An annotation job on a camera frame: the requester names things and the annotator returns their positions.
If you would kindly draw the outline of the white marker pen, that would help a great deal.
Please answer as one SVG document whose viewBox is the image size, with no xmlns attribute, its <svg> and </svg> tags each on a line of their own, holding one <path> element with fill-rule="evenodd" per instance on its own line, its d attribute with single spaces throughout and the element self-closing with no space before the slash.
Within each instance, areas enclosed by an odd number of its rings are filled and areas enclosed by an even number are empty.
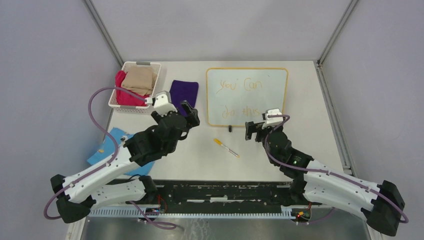
<svg viewBox="0 0 424 240">
<path fill-rule="evenodd" d="M 221 147 L 225 148 L 229 153 L 231 153 L 232 155 L 234 155 L 236 158 L 240 158 L 240 155 L 238 155 L 237 153 L 235 153 L 233 150 L 231 150 L 229 147 L 227 147 L 224 144 L 220 144 Z"/>
</svg>

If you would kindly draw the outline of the yellow framed whiteboard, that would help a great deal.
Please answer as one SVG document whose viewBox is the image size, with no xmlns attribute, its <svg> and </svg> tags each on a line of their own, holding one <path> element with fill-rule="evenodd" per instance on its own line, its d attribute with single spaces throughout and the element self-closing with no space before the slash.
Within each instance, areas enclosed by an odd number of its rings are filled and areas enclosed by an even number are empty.
<svg viewBox="0 0 424 240">
<path fill-rule="evenodd" d="M 243 127 L 285 108 L 289 71 L 283 67 L 211 67 L 205 73 L 207 122 Z"/>
</svg>

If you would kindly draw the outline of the yellow marker cap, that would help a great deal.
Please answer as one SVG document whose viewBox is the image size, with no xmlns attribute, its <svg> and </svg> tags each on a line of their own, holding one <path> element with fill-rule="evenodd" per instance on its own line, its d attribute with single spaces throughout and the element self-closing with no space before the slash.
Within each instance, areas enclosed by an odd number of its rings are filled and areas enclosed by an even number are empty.
<svg viewBox="0 0 424 240">
<path fill-rule="evenodd" d="M 218 145 L 222 145 L 222 142 L 220 140 L 218 140 L 217 138 L 214 139 L 214 142 L 217 143 Z"/>
</svg>

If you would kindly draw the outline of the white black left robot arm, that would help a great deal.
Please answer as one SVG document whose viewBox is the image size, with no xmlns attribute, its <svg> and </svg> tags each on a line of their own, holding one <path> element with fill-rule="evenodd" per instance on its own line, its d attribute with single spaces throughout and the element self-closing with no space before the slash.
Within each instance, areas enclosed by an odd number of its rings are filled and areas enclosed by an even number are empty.
<svg viewBox="0 0 424 240">
<path fill-rule="evenodd" d="M 200 125 L 198 110 L 186 100 L 181 105 L 186 115 L 167 100 L 156 100 L 151 113 L 155 125 L 135 133 L 121 146 L 113 139 L 114 152 L 89 168 L 71 176 L 53 176 L 50 184 L 54 196 L 48 204 L 55 202 L 57 218 L 69 224 L 111 204 L 139 200 L 153 203 L 157 188 L 150 176 L 120 184 L 110 182 L 173 153 L 178 141 L 185 140 L 189 130 Z"/>
</svg>

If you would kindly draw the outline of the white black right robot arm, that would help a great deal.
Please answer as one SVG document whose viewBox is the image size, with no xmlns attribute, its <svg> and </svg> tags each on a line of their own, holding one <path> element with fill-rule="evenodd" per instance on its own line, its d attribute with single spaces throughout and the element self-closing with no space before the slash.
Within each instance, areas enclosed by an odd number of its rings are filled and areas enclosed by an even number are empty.
<svg viewBox="0 0 424 240">
<path fill-rule="evenodd" d="M 255 134 L 269 162 L 293 180 L 288 191 L 293 203 L 308 201 L 349 212 L 390 237 L 396 236 L 400 224 L 408 223 L 405 201 L 394 183 L 371 182 L 335 171 L 294 148 L 283 129 L 282 124 L 246 122 L 245 139 L 251 140 Z"/>
</svg>

